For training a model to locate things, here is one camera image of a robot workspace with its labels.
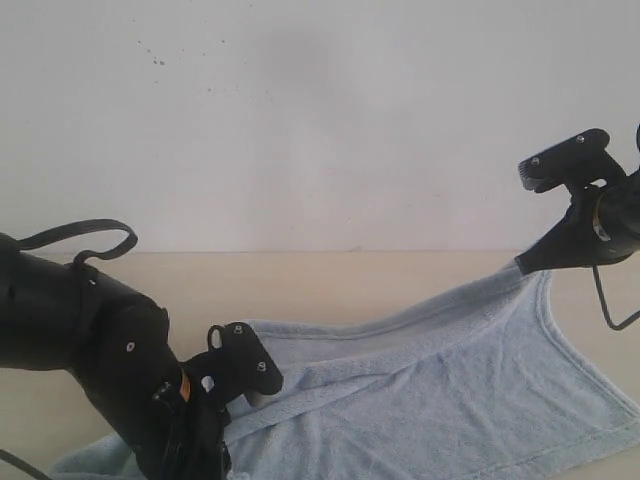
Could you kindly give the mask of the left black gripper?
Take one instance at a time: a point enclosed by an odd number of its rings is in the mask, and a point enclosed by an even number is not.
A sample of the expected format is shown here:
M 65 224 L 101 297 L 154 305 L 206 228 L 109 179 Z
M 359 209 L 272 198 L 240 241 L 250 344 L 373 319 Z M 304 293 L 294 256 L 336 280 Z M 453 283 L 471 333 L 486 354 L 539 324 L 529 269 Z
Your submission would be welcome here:
M 151 443 L 136 460 L 148 479 L 224 479 L 231 460 L 223 440 L 229 414 L 214 386 L 220 359 L 211 351 L 178 362 L 150 398 Z

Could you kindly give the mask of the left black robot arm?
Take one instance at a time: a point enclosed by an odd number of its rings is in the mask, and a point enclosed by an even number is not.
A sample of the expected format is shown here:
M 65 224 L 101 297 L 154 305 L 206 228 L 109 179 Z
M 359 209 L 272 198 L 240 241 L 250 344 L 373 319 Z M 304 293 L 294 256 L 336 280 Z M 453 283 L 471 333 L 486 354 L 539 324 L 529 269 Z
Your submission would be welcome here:
M 1 365 L 64 370 L 133 451 L 148 479 L 222 479 L 221 421 L 168 345 L 169 317 L 149 297 L 1 237 Z

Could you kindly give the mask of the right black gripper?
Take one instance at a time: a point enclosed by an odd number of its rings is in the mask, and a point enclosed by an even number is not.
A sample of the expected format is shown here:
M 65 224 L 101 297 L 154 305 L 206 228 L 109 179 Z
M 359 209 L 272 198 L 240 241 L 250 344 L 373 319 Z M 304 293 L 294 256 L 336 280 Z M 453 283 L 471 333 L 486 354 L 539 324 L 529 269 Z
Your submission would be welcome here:
M 594 213 L 603 190 L 589 187 L 571 197 L 563 219 L 550 232 L 552 239 L 539 240 L 518 254 L 514 261 L 523 275 L 551 270 L 604 265 L 603 242 L 595 233 Z

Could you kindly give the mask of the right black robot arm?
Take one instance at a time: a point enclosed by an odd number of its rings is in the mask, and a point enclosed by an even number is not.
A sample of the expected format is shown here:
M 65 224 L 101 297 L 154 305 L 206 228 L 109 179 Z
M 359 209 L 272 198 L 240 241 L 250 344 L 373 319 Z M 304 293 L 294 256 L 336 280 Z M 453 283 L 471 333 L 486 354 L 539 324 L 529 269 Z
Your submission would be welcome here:
M 522 274 L 620 263 L 639 251 L 639 173 L 571 198 L 562 219 L 515 257 Z

